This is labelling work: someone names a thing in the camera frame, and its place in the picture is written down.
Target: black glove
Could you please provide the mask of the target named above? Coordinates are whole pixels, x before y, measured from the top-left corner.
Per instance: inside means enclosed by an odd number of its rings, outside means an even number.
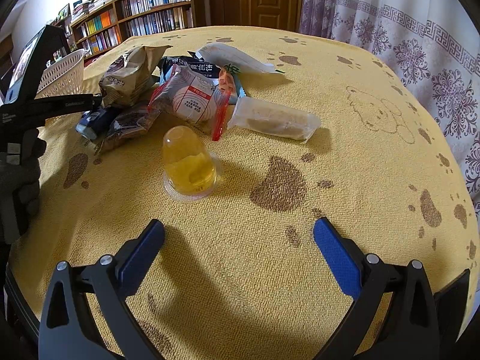
[[[38,130],[34,129],[35,142],[32,148],[32,155],[22,161],[20,165],[12,165],[0,160],[0,204],[12,194],[18,196],[20,204],[24,206],[29,217],[38,212],[38,196],[40,194],[40,165],[39,157],[45,153],[47,143],[38,138]],[[10,215],[20,215],[18,212],[0,211],[0,242],[12,243],[9,237],[8,226]]]

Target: table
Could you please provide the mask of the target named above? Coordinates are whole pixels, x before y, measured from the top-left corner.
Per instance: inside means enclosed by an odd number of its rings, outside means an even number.
[[[219,142],[201,135],[223,174],[194,204],[162,187],[162,137],[177,119],[161,115],[148,135],[101,157],[75,132],[78,115],[43,128],[42,208],[10,261],[36,315],[58,261],[93,263],[158,218],[165,245],[128,304],[167,359],[311,359],[351,304],[313,240],[323,215],[385,262],[421,260],[434,292],[470,268],[468,315],[479,236],[461,170],[428,112],[369,52],[267,28],[195,28],[130,38],[85,69],[84,88],[97,92],[136,45],[169,44],[175,56],[214,41],[284,71],[241,81],[251,97],[315,113],[322,128],[306,144],[238,128]],[[92,309],[114,350],[93,300]]]

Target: white curtain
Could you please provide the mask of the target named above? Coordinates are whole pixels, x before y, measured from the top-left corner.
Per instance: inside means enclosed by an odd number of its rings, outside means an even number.
[[[480,214],[480,36],[458,0],[303,0],[299,32],[364,48],[435,118]]]

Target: white plastic basket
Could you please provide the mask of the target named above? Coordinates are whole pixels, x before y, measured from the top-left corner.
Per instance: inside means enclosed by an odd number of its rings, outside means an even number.
[[[46,68],[36,99],[82,93],[84,49],[76,50]]]

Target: silver bolt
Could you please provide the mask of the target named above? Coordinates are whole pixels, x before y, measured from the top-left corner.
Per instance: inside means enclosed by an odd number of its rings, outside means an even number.
[[[106,254],[105,256],[100,257],[100,264],[103,266],[109,265],[113,261],[113,257],[110,256],[109,254]]]
[[[422,269],[422,267],[423,267],[422,263],[420,261],[418,261],[417,259],[412,260],[412,266],[415,269]]]
[[[380,261],[380,259],[376,254],[370,253],[370,254],[367,254],[367,261],[370,264],[378,264],[378,261]]]
[[[57,271],[63,271],[64,269],[66,269],[68,266],[68,263],[66,261],[60,261],[58,264],[57,264]]]

